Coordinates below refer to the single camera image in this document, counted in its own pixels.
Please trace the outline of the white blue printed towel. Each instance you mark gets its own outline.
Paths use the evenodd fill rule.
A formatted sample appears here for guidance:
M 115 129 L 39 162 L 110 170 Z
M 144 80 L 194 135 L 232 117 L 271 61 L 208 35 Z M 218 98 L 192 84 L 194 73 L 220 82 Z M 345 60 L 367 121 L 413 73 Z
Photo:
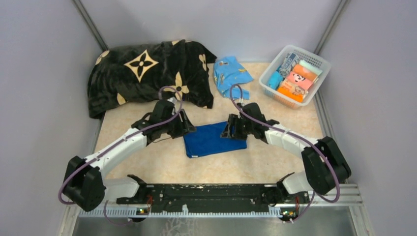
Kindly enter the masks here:
M 300 58 L 296 53 L 288 53 L 278 69 L 279 74 L 284 78 L 287 77 L 299 61 Z

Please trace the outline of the bright blue terry towel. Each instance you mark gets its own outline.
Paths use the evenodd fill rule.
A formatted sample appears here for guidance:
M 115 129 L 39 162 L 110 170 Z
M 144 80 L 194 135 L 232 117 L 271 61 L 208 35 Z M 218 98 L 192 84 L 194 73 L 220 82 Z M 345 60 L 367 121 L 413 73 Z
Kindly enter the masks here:
M 267 82 L 267 87 L 277 90 L 283 80 L 284 77 L 280 74 L 280 72 L 274 71 Z

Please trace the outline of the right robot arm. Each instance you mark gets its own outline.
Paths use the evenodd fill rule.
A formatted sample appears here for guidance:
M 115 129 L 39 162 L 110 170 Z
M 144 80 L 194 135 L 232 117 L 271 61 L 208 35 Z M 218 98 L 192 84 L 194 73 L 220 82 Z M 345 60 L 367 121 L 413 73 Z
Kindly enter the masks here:
M 339 200 L 341 183 L 352 172 L 333 138 L 309 138 L 276 120 L 267 120 L 257 103 L 238 103 L 236 107 L 239 114 L 229 115 L 222 138 L 245 141 L 252 135 L 302 160 L 303 171 L 288 174 L 277 182 L 277 197 L 280 201 L 289 203 L 297 193 L 308 191 L 313 191 L 329 203 Z

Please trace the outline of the dark blue towel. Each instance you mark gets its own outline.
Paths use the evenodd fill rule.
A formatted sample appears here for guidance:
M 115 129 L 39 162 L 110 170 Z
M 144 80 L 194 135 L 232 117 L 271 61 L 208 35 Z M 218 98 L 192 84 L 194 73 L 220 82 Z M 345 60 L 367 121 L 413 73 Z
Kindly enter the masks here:
M 199 158 L 247 148 L 245 140 L 222 138 L 226 121 L 201 125 L 196 131 L 184 135 L 185 152 L 188 158 Z

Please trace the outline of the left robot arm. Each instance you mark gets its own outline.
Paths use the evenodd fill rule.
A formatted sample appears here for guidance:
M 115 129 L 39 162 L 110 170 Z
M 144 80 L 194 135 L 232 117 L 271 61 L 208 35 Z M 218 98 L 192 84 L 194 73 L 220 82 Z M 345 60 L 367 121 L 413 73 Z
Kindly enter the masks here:
M 102 150 L 87 157 L 74 156 L 68 162 L 59 201 L 76 204 L 92 211 L 105 201 L 131 199 L 140 204 L 148 196 L 138 178 L 106 179 L 106 176 L 126 158 L 146 148 L 167 134 L 175 139 L 196 131 L 183 108 L 176 109 L 171 100 L 159 100 L 153 111 L 136 121 L 119 138 Z

